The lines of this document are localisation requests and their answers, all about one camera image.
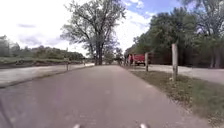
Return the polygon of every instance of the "asphalt road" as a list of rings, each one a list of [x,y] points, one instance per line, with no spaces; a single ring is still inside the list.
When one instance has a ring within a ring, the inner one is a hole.
[[[208,128],[207,121],[118,66],[92,67],[0,90],[0,128]]]

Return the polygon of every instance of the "sidewalk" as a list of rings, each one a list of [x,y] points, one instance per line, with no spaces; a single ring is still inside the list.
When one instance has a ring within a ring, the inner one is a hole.
[[[69,70],[93,66],[89,63],[85,66],[82,65],[69,65]],[[28,67],[28,68],[15,68],[15,69],[2,69],[0,70],[0,88],[6,87],[18,82],[31,80],[33,78],[42,77],[46,75],[53,75],[66,71],[66,65],[60,66],[44,66],[44,67]]]
[[[137,69],[134,69],[133,71],[145,71],[145,67],[137,67]],[[162,71],[172,73],[173,68],[172,66],[168,65],[150,65],[149,71]],[[198,78],[224,85],[224,69],[188,68],[179,66],[178,73],[184,76]]]

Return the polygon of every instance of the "wooden post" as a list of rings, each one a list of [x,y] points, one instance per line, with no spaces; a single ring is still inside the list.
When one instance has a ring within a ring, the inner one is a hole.
[[[149,53],[148,52],[145,53],[145,71],[146,72],[149,71]]]
[[[178,51],[177,44],[172,44],[172,62],[173,62],[173,81],[177,80],[178,74]]]

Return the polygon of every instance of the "red vehicle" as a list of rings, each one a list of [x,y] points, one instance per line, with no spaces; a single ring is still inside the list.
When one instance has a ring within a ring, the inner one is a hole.
[[[129,54],[128,61],[130,64],[135,62],[136,65],[143,64],[145,66],[145,55],[144,54]]]

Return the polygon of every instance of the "road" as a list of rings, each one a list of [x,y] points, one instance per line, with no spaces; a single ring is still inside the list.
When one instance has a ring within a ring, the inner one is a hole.
[[[150,71],[162,71],[172,73],[172,66],[167,65],[150,65]],[[145,71],[145,67],[138,66],[137,69],[132,71]],[[218,84],[224,85],[224,69],[206,69],[206,68],[188,68],[188,67],[178,67],[178,73],[188,77],[194,77]]]
[[[210,127],[119,66],[74,70],[1,89],[0,101],[1,128],[73,128],[76,123],[137,128],[141,122],[151,128]]]
[[[93,66],[94,64],[88,63],[85,66],[80,65],[69,65],[69,70]],[[40,66],[40,67],[27,67],[27,68],[13,68],[13,69],[1,69],[0,70],[0,87],[5,87],[11,83],[17,83],[21,81],[30,80],[36,77],[45,75],[52,75],[67,70],[66,65],[57,66]]]

